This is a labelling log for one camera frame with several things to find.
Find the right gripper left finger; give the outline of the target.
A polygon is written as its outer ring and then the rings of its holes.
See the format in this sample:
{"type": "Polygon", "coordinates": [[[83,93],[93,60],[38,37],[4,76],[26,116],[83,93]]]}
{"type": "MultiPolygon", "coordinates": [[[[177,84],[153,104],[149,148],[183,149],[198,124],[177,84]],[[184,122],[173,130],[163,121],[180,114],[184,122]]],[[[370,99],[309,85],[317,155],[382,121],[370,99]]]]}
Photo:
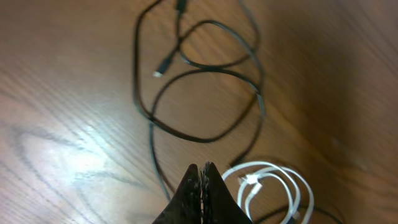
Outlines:
{"type": "Polygon", "coordinates": [[[175,195],[152,224],[200,224],[201,182],[196,164],[189,165],[175,195]]]}

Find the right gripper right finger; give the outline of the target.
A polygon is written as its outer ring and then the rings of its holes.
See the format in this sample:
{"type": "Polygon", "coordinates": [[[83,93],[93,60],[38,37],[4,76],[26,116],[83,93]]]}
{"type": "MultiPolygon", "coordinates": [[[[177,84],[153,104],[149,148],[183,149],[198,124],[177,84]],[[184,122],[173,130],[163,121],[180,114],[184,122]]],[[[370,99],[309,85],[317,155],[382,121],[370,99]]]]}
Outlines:
{"type": "Polygon", "coordinates": [[[201,172],[201,190],[204,224],[252,224],[212,162],[207,162],[201,172]]]}

